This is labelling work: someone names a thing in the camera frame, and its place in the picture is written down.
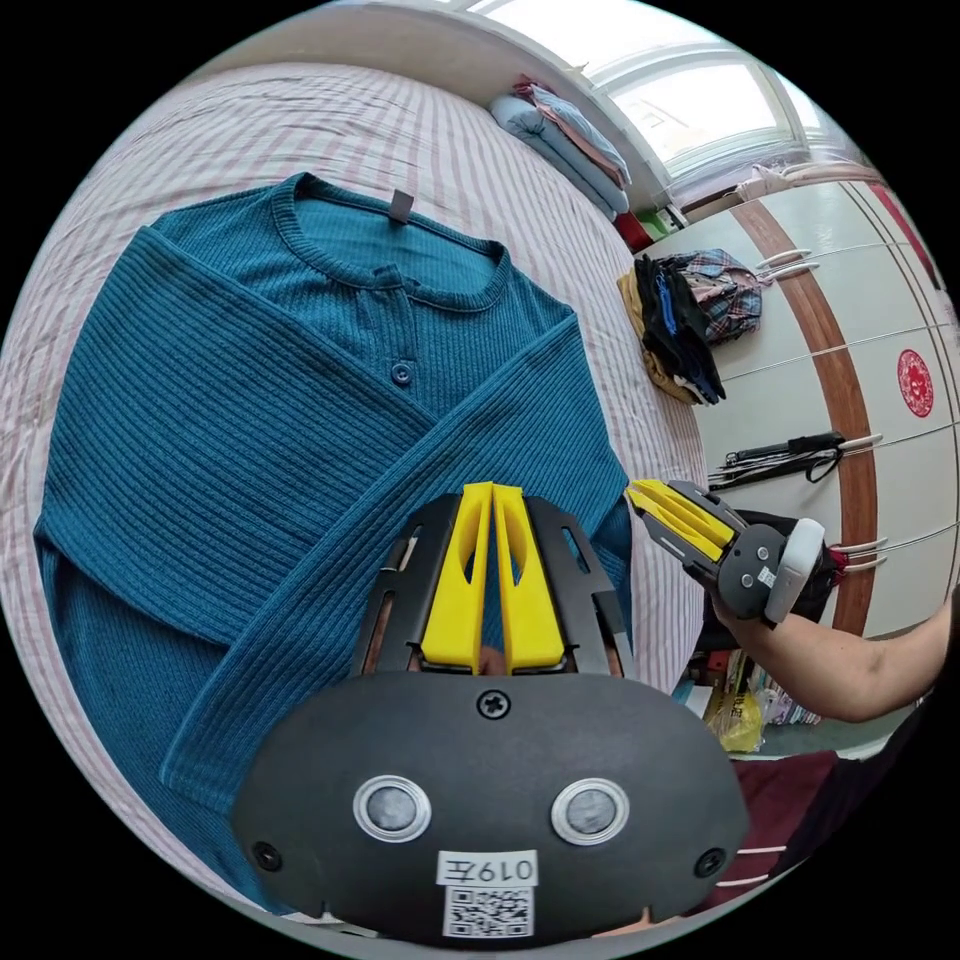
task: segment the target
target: white label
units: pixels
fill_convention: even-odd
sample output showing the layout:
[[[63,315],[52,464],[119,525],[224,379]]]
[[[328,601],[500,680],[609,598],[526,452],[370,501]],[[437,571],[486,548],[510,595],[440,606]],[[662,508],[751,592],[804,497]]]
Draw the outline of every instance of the white label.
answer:
[[[441,887],[535,887],[537,851],[459,853],[441,850],[437,855],[437,883]]]
[[[476,939],[533,936],[533,887],[446,888],[443,935]]]

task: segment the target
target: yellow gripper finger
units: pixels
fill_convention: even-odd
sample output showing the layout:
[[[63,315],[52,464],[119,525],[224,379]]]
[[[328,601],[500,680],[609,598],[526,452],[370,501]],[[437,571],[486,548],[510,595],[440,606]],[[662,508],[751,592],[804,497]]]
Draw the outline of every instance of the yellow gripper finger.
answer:
[[[495,486],[493,514],[507,673],[557,666],[563,659],[563,636],[523,502],[523,490]]]
[[[634,480],[627,487],[633,505],[716,563],[734,530],[661,480]]]
[[[453,524],[420,652],[428,663],[480,672],[492,483],[469,483]],[[468,578],[468,565],[473,569]]]

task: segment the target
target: window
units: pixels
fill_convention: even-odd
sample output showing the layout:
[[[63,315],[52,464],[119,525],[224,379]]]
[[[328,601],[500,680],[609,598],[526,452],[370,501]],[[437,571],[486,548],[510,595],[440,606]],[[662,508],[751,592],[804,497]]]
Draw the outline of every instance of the window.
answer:
[[[510,27],[589,77],[625,57],[719,38],[635,0],[485,0],[470,11]]]
[[[790,138],[743,63],[656,74],[613,100],[673,176],[747,142]]]
[[[820,111],[814,102],[799,88],[795,87],[786,77],[777,74],[777,79],[783,84],[787,96],[793,104],[793,109],[797,111],[803,129],[811,133],[820,133],[823,131],[823,120]]]

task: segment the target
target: wardrobe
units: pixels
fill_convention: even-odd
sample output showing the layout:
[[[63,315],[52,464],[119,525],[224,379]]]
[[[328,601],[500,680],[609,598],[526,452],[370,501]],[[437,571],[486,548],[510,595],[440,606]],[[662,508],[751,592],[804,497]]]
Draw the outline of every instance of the wardrobe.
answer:
[[[795,187],[692,224],[651,257],[719,247],[761,279],[760,329],[717,347],[727,400],[698,407],[708,466],[836,430],[850,449],[805,476],[722,494],[809,516],[845,550],[822,622],[867,637],[930,616],[960,577],[960,327],[918,231],[889,189]]]

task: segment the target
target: red circular sticker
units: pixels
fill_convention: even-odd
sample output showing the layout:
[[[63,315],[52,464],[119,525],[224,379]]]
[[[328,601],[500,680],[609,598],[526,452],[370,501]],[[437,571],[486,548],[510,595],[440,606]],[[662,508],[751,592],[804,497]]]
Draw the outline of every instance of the red circular sticker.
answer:
[[[900,393],[915,417],[926,417],[933,409],[933,378],[919,353],[904,350],[897,361]]]

